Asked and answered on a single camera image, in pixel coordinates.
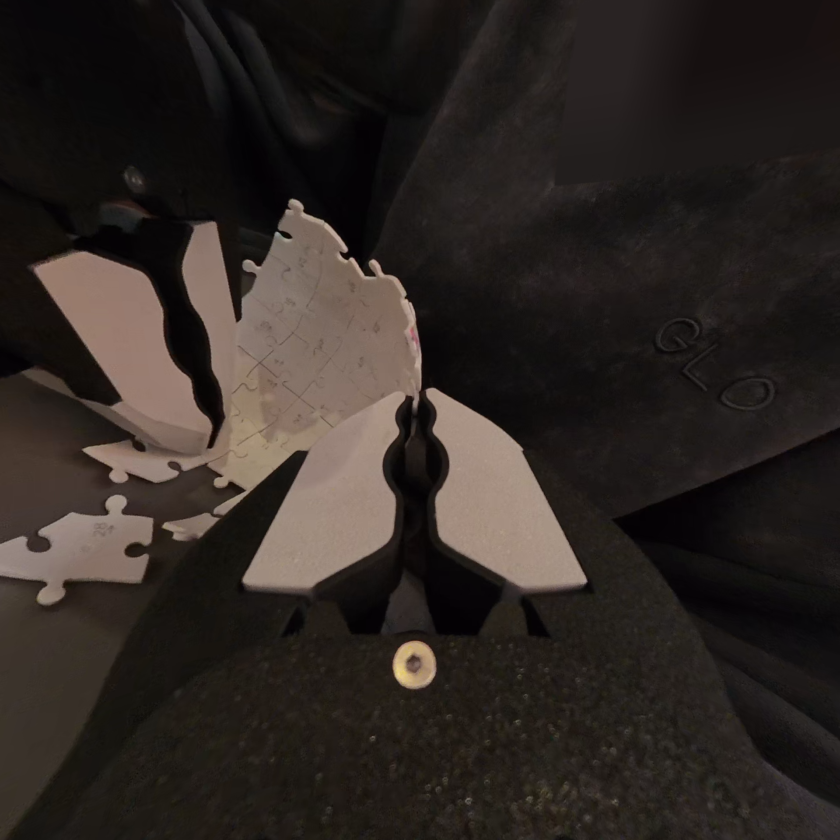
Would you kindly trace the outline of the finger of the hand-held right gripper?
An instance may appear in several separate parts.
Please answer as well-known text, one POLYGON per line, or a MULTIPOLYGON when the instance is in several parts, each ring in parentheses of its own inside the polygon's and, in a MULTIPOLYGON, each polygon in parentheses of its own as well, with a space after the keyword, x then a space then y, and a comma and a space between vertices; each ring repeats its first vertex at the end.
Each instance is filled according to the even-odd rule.
POLYGON ((174 261, 165 335, 214 434, 227 432, 235 378, 237 319, 215 222, 166 222, 174 261))
POLYGON ((163 293, 139 266, 73 250, 31 266, 118 394, 81 400, 153 446, 197 455, 216 445, 165 335, 163 293))

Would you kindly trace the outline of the row of white puzzle pieces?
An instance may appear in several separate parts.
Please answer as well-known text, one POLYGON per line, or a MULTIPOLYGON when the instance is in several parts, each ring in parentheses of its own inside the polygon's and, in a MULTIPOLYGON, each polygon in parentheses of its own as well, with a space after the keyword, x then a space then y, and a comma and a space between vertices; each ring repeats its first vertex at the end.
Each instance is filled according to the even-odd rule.
MULTIPOLYGON (((112 483, 122 484, 134 476, 159 484, 178 476, 171 463, 189 470, 226 455, 228 450, 228 436, 224 434, 214 447, 193 456, 151 444, 137 449, 130 440, 86 447, 83 452, 110 468, 112 483)), ((68 582, 141 583, 149 556, 129 556, 127 549, 132 545, 151 545, 154 521, 126 513, 127 505, 127 498, 116 494, 105 500, 104 513, 66 514, 38 531, 49 544, 43 552, 31 550, 26 537, 3 542, 2 577, 41 583, 36 596, 41 606, 61 601, 68 582)))

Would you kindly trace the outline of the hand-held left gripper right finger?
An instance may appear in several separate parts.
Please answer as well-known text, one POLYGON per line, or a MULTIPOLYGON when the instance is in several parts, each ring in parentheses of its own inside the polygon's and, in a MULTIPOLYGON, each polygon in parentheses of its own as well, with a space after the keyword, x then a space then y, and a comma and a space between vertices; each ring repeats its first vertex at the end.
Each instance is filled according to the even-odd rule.
POLYGON ((478 634, 498 605, 567 595, 587 578, 522 446, 436 388, 424 392, 424 588, 439 634, 478 634))

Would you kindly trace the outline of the partly built puzzle ball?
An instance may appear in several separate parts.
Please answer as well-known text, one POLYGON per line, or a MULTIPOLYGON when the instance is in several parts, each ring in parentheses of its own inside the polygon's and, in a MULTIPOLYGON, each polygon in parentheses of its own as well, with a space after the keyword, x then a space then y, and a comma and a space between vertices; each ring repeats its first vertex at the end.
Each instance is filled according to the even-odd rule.
POLYGON ((267 256, 243 268, 227 452, 214 486, 255 487, 298 451, 393 394, 422 388, 417 319, 403 284, 366 274, 341 237, 290 200, 267 256))

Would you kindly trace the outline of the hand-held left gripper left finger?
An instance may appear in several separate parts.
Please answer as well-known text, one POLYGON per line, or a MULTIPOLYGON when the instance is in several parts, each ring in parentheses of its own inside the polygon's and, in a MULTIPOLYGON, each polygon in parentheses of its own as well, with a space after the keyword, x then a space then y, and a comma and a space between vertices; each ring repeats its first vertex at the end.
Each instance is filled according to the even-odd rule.
POLYGON ((306 453, 243 578, 248 592, 332 602, 349 625, 386 603, 401 576, 398 481, 413 399, 383 397, 306 453))

